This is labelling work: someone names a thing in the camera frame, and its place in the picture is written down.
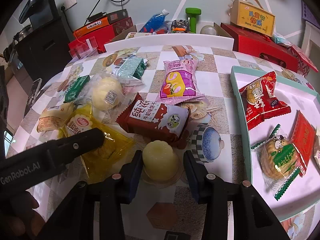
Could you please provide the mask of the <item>left hand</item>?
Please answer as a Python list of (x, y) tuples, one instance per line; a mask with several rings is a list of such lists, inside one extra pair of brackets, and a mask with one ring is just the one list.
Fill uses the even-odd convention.
[(46, 223), (38, 207), (28, 191), (1, 201), (1, 239), (35, 239)]

